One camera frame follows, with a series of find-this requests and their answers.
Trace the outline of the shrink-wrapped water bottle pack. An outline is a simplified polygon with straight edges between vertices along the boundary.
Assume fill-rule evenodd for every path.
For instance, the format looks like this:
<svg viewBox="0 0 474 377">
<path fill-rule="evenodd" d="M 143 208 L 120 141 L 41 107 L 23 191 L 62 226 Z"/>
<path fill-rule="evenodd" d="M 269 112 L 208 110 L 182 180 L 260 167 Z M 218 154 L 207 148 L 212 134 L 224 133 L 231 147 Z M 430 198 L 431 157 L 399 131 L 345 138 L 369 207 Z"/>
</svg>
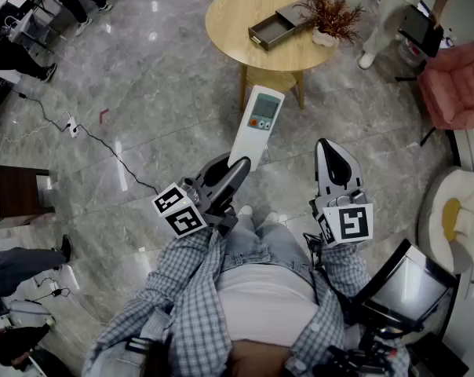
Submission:
<svg viewBox="0 0 474 377">
<path fill-rule="evenodd" d="M 427 61 L 427 56 L 412 43 L 409 39 L 405 38 L 399 45 L 399 55 L 407 65 L 412 68 L 418 68 L 424 65 Z"/>
</svg>

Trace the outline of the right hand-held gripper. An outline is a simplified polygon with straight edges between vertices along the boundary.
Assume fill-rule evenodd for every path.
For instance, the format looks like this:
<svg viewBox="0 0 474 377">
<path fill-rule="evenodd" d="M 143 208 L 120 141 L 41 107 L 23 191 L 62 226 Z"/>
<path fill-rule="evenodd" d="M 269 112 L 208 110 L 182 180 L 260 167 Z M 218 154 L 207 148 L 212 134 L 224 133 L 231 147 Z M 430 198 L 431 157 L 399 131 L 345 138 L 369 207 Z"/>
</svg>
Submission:
<svg viewBox="0 0 474 377">
<path fill-rule="evenodd" d="M 312 215 L 320 227 L 320 240 L 328 247 L 371 240 L 374 235 L 374 208 L 366 197 L 363 176 L 357 160 L 341 145 L 320 138 L 315 145 L 315 180 L 318 194 L 310 201 Z M 331 183 L 351 192 L 336 198 Z"/>
</svg>

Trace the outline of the white remote control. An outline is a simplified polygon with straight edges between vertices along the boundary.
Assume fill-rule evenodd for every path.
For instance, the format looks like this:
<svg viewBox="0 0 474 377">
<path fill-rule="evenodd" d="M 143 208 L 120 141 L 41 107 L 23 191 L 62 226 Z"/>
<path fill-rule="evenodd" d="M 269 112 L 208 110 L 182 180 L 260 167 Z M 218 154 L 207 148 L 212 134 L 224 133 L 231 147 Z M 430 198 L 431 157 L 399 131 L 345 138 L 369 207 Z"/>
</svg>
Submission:
<svg viewBox="0 0 474 377">
<path fill-rule="evenodd" d="M 254 86 L 242 116 L 228 166 L 246 156 L 250 170 L 255 171 L 271 135 L 285 95 L 264 86 Z"/>
</svg>

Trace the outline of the round wooden table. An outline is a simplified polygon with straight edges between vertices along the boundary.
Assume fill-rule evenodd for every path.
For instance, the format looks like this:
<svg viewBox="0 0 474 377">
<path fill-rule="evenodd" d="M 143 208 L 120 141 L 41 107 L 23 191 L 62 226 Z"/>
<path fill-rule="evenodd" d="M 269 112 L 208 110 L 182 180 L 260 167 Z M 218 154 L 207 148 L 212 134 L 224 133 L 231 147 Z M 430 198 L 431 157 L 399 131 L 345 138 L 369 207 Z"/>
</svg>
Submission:
<svg viewBox="0 0 474 377">
<path fill-rule="evenodd" d="M 240 64 L 240 108 L 246 88 L 259 85 L 281 93 L 293 91 L 304 108 L 304 72 L 328 61 L 337 45 L 312 41 L 311 31 L 301 31 L 265 51 L 249 37 L 248 28 L 277 9 L 300 0 L 213 0 L 206 12 L 206 31 L 213 44 Z"/>
</svg>

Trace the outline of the grey drawer box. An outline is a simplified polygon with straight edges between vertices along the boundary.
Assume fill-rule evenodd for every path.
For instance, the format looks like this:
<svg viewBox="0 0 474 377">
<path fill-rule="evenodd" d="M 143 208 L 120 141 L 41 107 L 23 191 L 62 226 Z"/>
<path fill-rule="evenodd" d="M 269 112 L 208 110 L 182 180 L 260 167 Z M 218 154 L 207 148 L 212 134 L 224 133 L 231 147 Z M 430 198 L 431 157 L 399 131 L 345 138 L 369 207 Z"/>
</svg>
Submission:
<svg viewBox="0 0 474 377">
<path fill-rule="evenodd" d="M 250 40 L 269 51 L 307 29 L 316 12 L 315 4 L 308 0 L 283 6 L 260 23 L 248 28 Z"/>
</svg>

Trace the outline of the person's leg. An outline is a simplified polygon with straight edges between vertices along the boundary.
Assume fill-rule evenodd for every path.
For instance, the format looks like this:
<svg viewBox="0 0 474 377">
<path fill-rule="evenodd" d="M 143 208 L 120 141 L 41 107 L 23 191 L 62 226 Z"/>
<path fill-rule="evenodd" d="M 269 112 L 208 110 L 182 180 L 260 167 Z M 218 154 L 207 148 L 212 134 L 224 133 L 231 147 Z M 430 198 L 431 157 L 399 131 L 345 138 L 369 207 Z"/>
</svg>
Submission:
<svg viewBox="0 0 474 377">
<path fill-rule="evenodd" d="M 252 207 L 244 205 L 237 218 L 237 224 L 226 239 L 223 272 L 237 266 L 258 263 L 263 254 L 261 240 L 253 223 Z"/>
<path fill-rule="evenodd" d="M 305 280 L 311 278 L 311 260 L 276 212 L 269 213 L 256 227 L 256 234 L 268 248 L 270 263 L 286 267 Z"/>
</svg>

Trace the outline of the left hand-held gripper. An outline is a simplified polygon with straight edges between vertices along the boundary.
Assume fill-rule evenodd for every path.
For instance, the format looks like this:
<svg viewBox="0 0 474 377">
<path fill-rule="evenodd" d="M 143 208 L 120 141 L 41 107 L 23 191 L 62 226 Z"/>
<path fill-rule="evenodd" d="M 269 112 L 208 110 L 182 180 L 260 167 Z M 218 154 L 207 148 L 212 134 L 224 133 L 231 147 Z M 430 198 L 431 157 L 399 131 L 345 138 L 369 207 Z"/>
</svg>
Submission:
<svg viewBox="0 0 474 377">
<path fill-rule="evenodd" d="M 232 197 L 250 172 L 251 162 L 242 157 L 229 166 L 229 156 L 210 160 L 196 178 L 173 183 L 152 200 L 162 227 L 171 235 L 186 237 L 210 227 L 227 236 L 235 227 Z"/>
</svg>

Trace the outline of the dark wooden side table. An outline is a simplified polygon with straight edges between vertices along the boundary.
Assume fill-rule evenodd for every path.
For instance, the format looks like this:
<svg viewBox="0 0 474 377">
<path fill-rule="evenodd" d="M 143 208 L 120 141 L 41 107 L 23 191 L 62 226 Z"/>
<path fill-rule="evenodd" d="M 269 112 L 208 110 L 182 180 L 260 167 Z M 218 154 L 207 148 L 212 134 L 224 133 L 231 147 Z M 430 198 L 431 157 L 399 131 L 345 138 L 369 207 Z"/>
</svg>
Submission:
<svg viewBox="0 0 474 377">
<path fill-rule="evenodd" d="M 37 177 L 49 176 L 47 169 L 0 165 L 0 229 L 27 225 L 55 212 L 39 194 Z"/>
</svg>

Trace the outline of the person's torso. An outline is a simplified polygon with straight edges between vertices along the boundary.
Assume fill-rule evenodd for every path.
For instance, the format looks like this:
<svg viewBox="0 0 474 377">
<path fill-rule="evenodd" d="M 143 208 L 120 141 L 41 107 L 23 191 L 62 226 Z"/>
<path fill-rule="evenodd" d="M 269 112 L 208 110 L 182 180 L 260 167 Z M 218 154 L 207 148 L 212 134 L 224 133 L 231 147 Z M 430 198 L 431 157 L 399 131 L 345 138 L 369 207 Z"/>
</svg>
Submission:
<svg viewBox="0 0 474 377">
<path fill-rule="evenodd" d="M 355 340 L 328 276 L 311 274 L 305 280 L 260 261 L 224 272 L 221 266 L 215 281 L 191 281 L 169 313 L 153 308 L 147 282 L 97 337 L 82 377 L 138 375 L 130 362 L 120 371 L 111 358 L 116 346 L 138 337 L 169 343 L 173 377 L 222 377 L 239 340 L 285 347 L 290 351 L 286 370 L 294 377 L 313 377 L 312 368 L 328 360 L 330 346 L 344 349 Z"/>
</svg>

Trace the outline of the white egg-shaped pouf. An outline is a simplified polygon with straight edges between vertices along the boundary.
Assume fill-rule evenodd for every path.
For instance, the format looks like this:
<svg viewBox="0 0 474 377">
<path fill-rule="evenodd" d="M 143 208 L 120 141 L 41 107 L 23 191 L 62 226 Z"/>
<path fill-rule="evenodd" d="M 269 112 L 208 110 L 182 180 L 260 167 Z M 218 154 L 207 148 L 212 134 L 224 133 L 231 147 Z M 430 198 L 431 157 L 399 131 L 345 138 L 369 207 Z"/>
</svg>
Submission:
<svg viewBox="0 0 474 377">
<path fill-rule="evenodd" d="M 474 172 L 449 167 L 439 173 L 421 205 L 417 244 L 453 274 L 474 265 Z"/>
</svg>

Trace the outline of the black tablet computer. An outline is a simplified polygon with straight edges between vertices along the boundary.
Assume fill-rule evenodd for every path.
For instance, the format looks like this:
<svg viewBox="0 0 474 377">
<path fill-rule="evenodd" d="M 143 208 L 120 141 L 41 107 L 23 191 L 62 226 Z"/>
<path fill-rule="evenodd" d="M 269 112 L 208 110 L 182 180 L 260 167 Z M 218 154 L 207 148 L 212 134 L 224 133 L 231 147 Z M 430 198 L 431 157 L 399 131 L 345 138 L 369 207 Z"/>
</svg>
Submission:
<svg viewBox="0 0 474 377">
<path fill-rule="evenodd" d="M 399 33 L 412 41 L 425 55 L 435 57 L 443 39 L 443 28 L 417 7 L 409 5 L 399 26 Z"/>
</svg>

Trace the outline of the black rig mount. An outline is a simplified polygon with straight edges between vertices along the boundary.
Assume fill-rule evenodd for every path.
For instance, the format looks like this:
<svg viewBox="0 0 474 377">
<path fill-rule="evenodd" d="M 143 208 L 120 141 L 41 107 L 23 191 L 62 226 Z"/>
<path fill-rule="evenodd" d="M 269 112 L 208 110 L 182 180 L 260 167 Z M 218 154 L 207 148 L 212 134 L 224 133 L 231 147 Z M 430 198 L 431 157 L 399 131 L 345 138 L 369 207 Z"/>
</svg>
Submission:
<svg viewBox="0 0 474 377">
<path fill-rule="evenodd" d="M 401 339 L 408 331 L 397 328 L 367 328 L 356 349 L 342 350 L 330 346 L 326 364 L 313 367 L 314 377 L 394 377 L 391 359 L 397 354 L 394 346 L 377 340 Z"/>
</svg>

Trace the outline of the orange artificial plant white pot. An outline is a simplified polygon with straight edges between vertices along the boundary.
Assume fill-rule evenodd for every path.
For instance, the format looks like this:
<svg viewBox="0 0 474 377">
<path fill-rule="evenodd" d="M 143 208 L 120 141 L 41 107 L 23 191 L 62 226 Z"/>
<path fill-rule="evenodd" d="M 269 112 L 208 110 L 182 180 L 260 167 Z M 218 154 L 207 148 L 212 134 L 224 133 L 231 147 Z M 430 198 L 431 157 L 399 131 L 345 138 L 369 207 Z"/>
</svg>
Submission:
<svg viewBox="0 0 474 377">
<path fill-rule="evenodd" d="M 359 38 L 356 25 L 365 12 L 360 4 L 351 8 L 348 0 L 302 0 L 294 6 L 318 46 L 333 47 L 341 41 L 354 44 Z"/>
</svg>

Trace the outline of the person's right forearm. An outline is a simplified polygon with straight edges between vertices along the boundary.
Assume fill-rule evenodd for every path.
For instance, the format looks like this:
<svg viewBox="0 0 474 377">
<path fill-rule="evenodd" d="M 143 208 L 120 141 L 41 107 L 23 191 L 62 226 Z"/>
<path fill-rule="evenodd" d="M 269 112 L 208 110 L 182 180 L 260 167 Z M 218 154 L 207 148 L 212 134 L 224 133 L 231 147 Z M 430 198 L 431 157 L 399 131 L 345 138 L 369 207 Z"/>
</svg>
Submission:
<svg viewBox="0 0 474 377">
<path fill-rule="evenodd" d="M 362 249 L 363 243 L 341 243 L 323 248 L 323 268 L 333 287 L 347 298 L 357 296 L 371 280 Z"/>
</svg>

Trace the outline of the person's left leg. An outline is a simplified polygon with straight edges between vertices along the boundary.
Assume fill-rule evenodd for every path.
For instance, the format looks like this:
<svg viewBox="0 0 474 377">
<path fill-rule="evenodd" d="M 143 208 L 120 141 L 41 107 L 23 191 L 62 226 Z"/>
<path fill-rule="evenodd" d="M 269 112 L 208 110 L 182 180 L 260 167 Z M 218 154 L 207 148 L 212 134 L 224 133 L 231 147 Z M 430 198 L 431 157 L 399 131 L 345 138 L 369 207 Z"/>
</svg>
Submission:
<svg viewBox="0 0 474 377">
<path fill-rule="evenodd" d="M 244 205 L 237 218 L 237 224 L 226 239 L 223 272 L 237 266 L 258 263 L 263 254 L 261 240 L 253 223 L 252 207 Z"/>
</svg>

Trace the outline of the person's left forearm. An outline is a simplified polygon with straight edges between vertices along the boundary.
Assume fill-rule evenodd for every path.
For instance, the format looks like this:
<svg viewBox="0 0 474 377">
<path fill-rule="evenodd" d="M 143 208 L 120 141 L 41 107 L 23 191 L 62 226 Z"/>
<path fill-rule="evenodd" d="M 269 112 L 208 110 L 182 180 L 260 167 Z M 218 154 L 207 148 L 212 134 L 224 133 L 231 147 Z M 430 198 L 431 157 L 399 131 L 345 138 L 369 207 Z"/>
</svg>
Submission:
<svg viewBox="0 0 474 377">
<path fill-rule="evenodd" d="M 169 313 L 189 283 L 203 277 L 211 282 L 221 270 L 225 238 L 212 228 L 169 243 L 159 256 L 157 269 L 148 277 L 145 291 L 154 309 Z"/>
</svg>

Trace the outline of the black rig monitor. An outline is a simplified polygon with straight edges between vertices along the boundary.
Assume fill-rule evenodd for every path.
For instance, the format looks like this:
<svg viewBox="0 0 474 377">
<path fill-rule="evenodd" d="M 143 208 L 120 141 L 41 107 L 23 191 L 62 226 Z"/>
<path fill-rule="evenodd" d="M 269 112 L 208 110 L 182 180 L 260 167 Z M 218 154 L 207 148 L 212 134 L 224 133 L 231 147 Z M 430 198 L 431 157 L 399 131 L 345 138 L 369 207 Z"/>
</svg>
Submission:
<svg viewBox="0 0 474 377">
<path fill-rule="evenodd" d="M 405 239 L 352 300 L 354 317 L 381 334 L 419 332 L 456 277 Z"/>
</svg>

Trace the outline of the person's right leg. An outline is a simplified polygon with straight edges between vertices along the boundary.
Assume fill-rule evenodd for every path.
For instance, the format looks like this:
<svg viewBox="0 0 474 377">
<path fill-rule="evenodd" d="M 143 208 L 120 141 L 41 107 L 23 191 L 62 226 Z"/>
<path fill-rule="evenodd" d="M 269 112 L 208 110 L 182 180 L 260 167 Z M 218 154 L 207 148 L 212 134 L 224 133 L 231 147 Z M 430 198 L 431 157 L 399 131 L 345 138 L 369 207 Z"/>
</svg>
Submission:
<svg viewBox="0 0 474 377">
<path fill-rule="evenodd" d="M 305 280 L 311 278 L 311 260 L 276 212 L 269 213 L 256 227 L 256 234 L 268 248 L 270 263 L 286 267 Z"/>
</svg>

